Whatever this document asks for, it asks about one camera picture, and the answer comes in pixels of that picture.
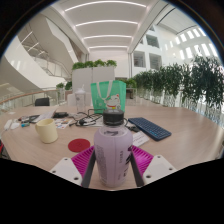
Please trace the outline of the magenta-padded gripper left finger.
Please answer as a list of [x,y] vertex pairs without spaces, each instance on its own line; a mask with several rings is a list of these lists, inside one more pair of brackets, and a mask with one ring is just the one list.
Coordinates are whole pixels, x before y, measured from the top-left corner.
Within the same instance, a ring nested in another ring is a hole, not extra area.
[[72,158],[62,158],[50,173],[68,180],[76,185],[88,188],[95,164],[94,147],[83,150]]

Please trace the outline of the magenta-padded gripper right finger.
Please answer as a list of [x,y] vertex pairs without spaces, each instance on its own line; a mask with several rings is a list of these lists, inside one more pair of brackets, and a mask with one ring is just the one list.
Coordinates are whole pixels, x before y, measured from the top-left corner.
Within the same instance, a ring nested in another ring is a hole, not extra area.
[[132,147],[131,165],[136,185],[145,186],[176,171],[162,155],[151,155],[136,146]]

